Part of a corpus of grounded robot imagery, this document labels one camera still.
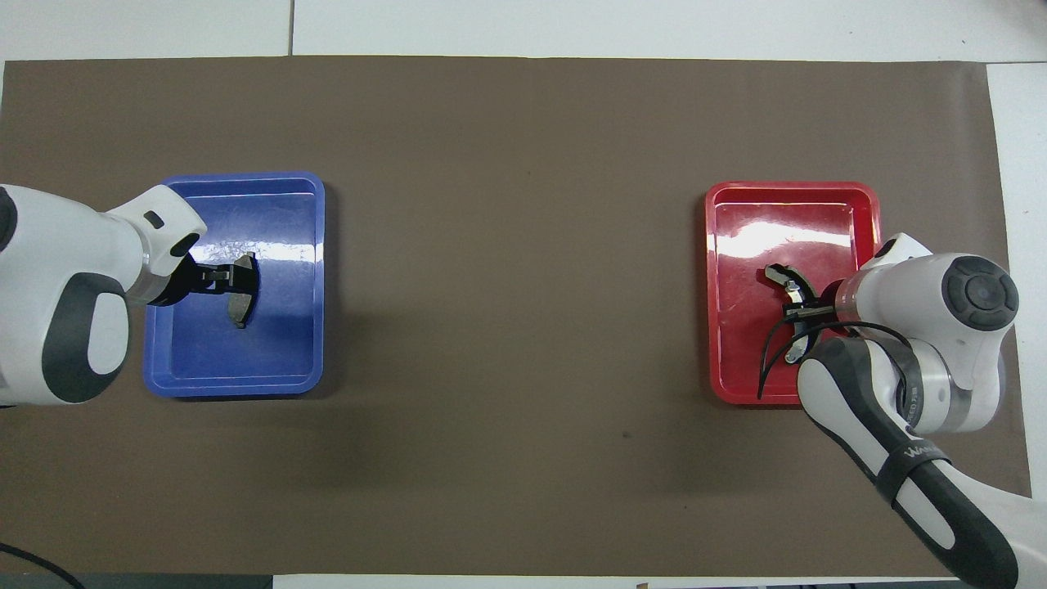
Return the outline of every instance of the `black joint cap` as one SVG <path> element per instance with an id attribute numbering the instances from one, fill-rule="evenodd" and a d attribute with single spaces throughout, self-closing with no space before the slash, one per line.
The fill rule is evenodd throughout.
<path id="1" fill-rule="evenodd" d="M 15 236 L 15 225 L 18 224 L 18 208 L 12 200 L 7 190 L 0 186 L 0 251 L 10 243 L 10 237 Z"/>
<path id="2" fill-rule="evenodd" d="M 941 278 L 945 308 L 963 325 L 996 332 L 1018 315 L 1018 287 L 1003 268 L 978 255 L 953 260 Z"/>

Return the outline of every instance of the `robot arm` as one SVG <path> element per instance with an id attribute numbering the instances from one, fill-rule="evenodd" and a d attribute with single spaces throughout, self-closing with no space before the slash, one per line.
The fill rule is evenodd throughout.
<path id="1" fill-rule="evenodd" d="M 109 386 L 128 305 L 150 302 L 206 226 L 166 186 L 108 212 L 0 185 L 0 405 L 65 405 Z"/>
<path id="2" fill-rule="evenodd" d="M 818 344 L 800 366 L 803 408 L 959 579 L 1038 587 L 1047 579 L 1047 504 L 964 476 L 918 437 L 975 430 L 995 414 L 1013 282 L 983 257 L 932 255 L 905 234 L 890 249 L 840 285 L 837 314 L 894 329 L 912 348 L 870 333 Z"/>

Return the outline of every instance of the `black cable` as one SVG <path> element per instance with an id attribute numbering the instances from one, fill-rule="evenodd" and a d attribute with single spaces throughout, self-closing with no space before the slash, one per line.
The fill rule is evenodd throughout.
<path id="1" fill-rule="evenodd" d="M 763 353 L 760 354 L 760 375 L 763 375 L 763 369 L 767 366 L 767 350 L 771 349 L 771 340 L 773 340 L 775 334 L 777 334 L 778 331 L 781 330 L 781 326 L 785 325 L 786 323 L 790 323 L 792 321 L 793 321 L 792 316 L 785 316 L 780 320 L 778 320 L 778 323 L 776 323 L 775 326 L 771 329 L 771 332 L 767 332 L 767 339 L 763 341 Z M 763 391 L 759 391 L 756 395 L 756 399 L 760 399 L 762 393 Z"/>
<path id="2" fill-rule="evenodd" d="M 37 565 L 38 567 L 45 568 L 48 571 L 57 574 L 62 581 L 65 581 L 66 583 L 69 584 L 70 587 L 73 587 L 74 589 L 85 589 L 84 585 L 80 581 L 76 581 L 75 576 L 69 574 L 68 572 L 66 572 L 64 568 L 48 561 L 47 559 L 38 557 L 32 552 L 26 552 L 21 548 L 16 548 L 15 546 L 12 546 L 10 544 L 4 544 L 3 542 L 0 542 L 0 552 L 6 552 L 12 557 L 22 559 L 23 561 L 28 561 Z"/>
<path id="3" fill-rule="evenodd" d="M 800 340 L 812 334 L 818 334 L 823 330 L 829 330 L 833 327 L 865 327 L 867 330 L 875 330 L 877 332 L 883 332 L 884 334 L 887 334 L 888 336 L 901 342 L 909 349 L 912 349 L 913 347 L 905 336 L 898 334 L 897 332 L 891 330 L 890 327 L 887 327 L 886 325 L 879 325 L 877 323 L 869 323 L 867 321 L 830 321 L 828 323 L 822 323 L 809 330 L 804 330 L 803 332 L 794 336 L 788 341 L 787 344 L 785 344 L 781 348 L 778 348 L 778 352 L 775 353 L 775 356 L 771 358 L 771 362 L 767 363 L 767 365 L 763 368 L 763 370 L 760 371 L 760 386 L 756 390 L 756 399 L 759 400 L 763 398 L 763 387 L 764 385 L 766 385 L 767 377 L 771 375 L 771 369 L 774 368 L 775 363 L 778 362 L 778 359 L 782 358 L 782 356 L 785 355 L 785 353 L 787 353 L 788 349 L 793 347 L 794 343 L 799 342 Z"/>

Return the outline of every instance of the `brown paper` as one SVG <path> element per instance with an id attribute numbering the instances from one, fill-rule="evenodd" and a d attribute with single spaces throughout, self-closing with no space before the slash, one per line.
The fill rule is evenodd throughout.
<path id="1" fill-rule="evenodd" d="M 722 180 L 857 180 L 885 233 L 1005 263 L 983 66 L 280 58 L 5 75 L 4 182 L 99 209 L 173 174 L 306 168 L 328 189 L 319 387 L 156 398 L 139 312 L 99 399 L 0 411 L 5 542 L 110 572 L 944 572 L 802 411 L 712 393 L 694 214 Z M 1027 494 L 1012 338 L 1006 360 L 997 420 L 938 441 Z"/>

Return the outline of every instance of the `blue tray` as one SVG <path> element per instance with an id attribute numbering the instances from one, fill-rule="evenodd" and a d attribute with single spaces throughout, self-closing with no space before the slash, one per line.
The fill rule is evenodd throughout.
<path id="1" fill-rule="evenodd" d="M 146 311 L 142 376 L 164 398 L 295 395 L 324 371 L 324 183 L 308 172 L 175 176 L 163 181 L 207 224 L 197 262 L 254 251 L 259 298 L 245 330 L 228 296 L 190 293 Z"/>

